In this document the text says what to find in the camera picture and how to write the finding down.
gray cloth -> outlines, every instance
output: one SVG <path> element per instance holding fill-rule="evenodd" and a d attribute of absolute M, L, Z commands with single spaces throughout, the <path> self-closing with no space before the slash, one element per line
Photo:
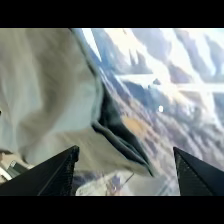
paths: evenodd
<path fill-rule="evenodd" d="M 104 90 L 82 50 L 66 28 L 0 29 L 0 148 L 36 165 L 78 145 L 78 170 L 150 176 L 139 147 L 102 135 Z"/>

glossy surface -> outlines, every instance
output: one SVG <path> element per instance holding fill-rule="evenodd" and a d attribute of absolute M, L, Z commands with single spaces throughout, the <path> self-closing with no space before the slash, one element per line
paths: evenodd
<path fill-rule="evenodd" d="M 222 29 L 78 29 L 127 127 L 179 189 L 173 146 L 224 170 Z"/>

patterned surface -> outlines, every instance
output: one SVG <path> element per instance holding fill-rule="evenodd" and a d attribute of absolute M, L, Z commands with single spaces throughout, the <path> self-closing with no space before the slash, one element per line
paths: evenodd
<path fill-rule="evenodd" d="M 224 170 L 222 29 L 78 32 L 169 195 L 179 194 L 173 146 Z"/>

fabric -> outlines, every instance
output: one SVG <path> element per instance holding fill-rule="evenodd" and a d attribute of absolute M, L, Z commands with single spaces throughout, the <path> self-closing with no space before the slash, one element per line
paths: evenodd
<path fill-rule="evenodd" d="M 137 142 L 131 146 L 112 132 L 109 141 L 104 136 L 108 129 L 98 123 L 103 95 L 69 29 L 0 29 L 1 149 L 37 165 L 77 145 L 77 170 L 129 170 L 150 177 Z"/>

white light spot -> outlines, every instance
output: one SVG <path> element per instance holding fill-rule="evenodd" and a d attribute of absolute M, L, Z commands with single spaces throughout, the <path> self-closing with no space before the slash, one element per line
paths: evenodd
<path fill-rule="evenodd" d="M 159 106 L 159 112 L 163 112 L 163 106 Z"/>

